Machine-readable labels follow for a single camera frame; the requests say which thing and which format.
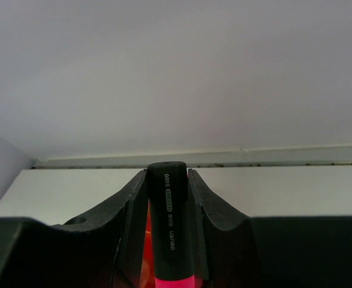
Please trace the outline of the pink highlighter black body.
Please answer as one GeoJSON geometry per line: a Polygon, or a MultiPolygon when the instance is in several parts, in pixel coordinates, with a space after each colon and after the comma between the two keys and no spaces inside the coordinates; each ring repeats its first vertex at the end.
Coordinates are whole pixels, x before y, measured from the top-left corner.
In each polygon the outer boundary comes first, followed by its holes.
{"type": "Polygon", "coordinates": [[[146,183],[156,287],[195,287],[188,172],[180,161],[148,165],[146,183]]]}

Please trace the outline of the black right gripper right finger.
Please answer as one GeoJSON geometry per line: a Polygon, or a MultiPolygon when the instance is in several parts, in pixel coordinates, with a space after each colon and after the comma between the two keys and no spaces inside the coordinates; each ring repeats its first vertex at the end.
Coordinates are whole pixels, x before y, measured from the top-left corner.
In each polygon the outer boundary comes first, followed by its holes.
{"type": "Polygon", "coordinates": [[[352,287],[352,216],[249,217],[189,171],[200,287],[352,287]]]}

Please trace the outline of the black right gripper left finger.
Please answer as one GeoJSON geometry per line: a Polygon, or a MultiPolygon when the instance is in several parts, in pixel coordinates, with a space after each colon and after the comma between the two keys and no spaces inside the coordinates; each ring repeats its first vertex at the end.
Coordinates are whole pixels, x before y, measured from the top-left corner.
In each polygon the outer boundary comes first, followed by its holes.
{"type": "Polygon", "coordinates": [[[146,171],[64,224],[0,218],[0,287],[139,287],[146,171]]]}

